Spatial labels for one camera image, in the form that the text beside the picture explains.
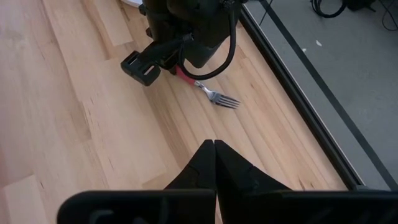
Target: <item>wood grain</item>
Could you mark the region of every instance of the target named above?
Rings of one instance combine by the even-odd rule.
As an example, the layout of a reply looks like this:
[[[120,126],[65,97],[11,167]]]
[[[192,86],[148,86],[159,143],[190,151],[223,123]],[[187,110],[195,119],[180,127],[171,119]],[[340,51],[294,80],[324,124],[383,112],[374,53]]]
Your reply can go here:
[[[38,221],[55,223],[60,204],[83,190],[162,189],[205,139],[223,139],[293,189],[345,188],[241,26],[231,66],[205,81],[242,101],[228,110],[168,72],[144,87],[121,71],[125,56],[151,42],[134,7],[0,3],[0,220],[23,223],[18,213],[33,205]],[[214,70],[228,45],[188,69]]]

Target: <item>fork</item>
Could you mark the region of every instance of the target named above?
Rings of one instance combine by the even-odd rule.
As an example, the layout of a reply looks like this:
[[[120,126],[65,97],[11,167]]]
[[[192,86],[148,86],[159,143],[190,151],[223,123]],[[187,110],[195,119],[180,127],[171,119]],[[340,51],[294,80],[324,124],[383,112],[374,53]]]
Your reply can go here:
[[[194,79],[186,76],[182,72],[182,70],[179,66],[176,66],[175,69],[176,69],[178,77],[182,78],[183,80],[185,80],[187,83],[189,83],[191,85],[201,88],[206,93],[207,98],[215,105],[224,106],[226,108],[231,108],[231,109],[236,109],[236,108],[238,108],[239,104],[241,103],[238,100],[235,100],[229,96],[218,93],[217,91],[209,90],[204,84],[202,84],[198,80],[194,80]]]

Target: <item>black plastic part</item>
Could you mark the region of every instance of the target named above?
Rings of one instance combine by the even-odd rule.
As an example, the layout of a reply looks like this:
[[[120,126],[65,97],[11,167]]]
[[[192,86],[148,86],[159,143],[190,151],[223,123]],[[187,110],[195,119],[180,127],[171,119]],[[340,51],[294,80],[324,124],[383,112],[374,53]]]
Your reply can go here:
[[[253,198],[279,190],[285,185],[260,171],[225,142],[216,140],[218,200],[223,223],[257,223]]]
[[[206,140],[187,166],[165,189],[212,189],[216,191],[216,149]]]
[[[215,205],[216,193],[208,189],[83,192],[62,204],[57,223],[211,224]]]
[[[202,68],[216,53],[221,43],[215,47],[206,47],[194,41],[185,46],[185,58],[195,67]]]
[[[158,63],[158,65],[161,68],[166,69],[171,73],[172,72],[171,69],[173,69],[177,64],[177,60],[178,60],[178,53],[174,52],[172,55],[162,58]]]
[[[240,0],[168,0],[167,7],[173,16],[191,24],[195,41],[213,48],[229,36],[229,12],[223,9],[223,2],[230,2],[238,22]]]
[[[294,192],[211,140],[165,190],[84,192],[63,203],[57,222],[212,224],[216,193],[224,224],[398,223],[397,192]]]
[[[145,11],[154,41],[163,43],[175,37],[176,27],[171,26],[166,0],[142,0],[142,11]]]
[[[150,31],[149,27],[145,30],[145,33],[147,34],[148,37],[152,38],[152,31]]]
[[[136,81],[149,86],[152,84],[160,74],[160,68],[155,62],[143,62],[139,59],[140,53],[133,51],[121,63],[121,68],[130,77]]]
[[[214,69],[212,72],[203,74],[203,75],[196,75],[191,73],[190,71],[185,68],[184,65],[184,51],[185,48],[182,46],[180,50],[178,51],[178,65],[181,68],[182,72],[191,79],[194,80],[207,80],[211,79],[213,77],[216,77],[219,75],[221,72],[223,72],[232,62],[233,57],[235,55],[235,49],[236,49],[236,19],[234,12],[231,11],[229,13],[229,31],[230,31],[230,40],[229,40],[229,50],[228,50],[228,55],[224,61],[218,68]]]
[[[146,16],[146,15],[147,15],[147,10],[146,10],[144,4],[139,5],[139,6],[138,6],[138,10],[139,10],[139,13],[140,13],[141,15],[143,15],[143,16]]]
[[[371,4],[374,3],[376,0],[344,0],[347,2],[348,9],[352,11],[357,11],[362,8],[370,8]]]

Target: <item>red fork handle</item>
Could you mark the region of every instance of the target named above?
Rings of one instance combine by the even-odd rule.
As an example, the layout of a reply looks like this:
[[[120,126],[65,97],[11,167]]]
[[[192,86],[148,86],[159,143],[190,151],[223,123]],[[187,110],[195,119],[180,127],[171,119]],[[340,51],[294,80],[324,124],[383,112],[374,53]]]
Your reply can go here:
[[[175,71],[177,72],[177,76],[182,78],[183,80],[185,80],[187,83],[189,83],[191,85],[195,84],[196,80],[186,76],[178,65],[175,66]]]

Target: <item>wooden table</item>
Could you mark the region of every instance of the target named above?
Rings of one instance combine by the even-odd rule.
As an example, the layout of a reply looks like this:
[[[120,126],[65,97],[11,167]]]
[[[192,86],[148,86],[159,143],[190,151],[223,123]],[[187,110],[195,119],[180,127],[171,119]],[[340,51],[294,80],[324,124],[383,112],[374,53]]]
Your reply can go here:
[[[293,189],[345,188],[241,26],[231,66],[205,82],[238,110],[167,72],[150,87],[125,75],[119,62],[150,43],[146,27],[115,0],[0,1],[1,223],[55,223],[83,190],[161,189],[205,139]]]

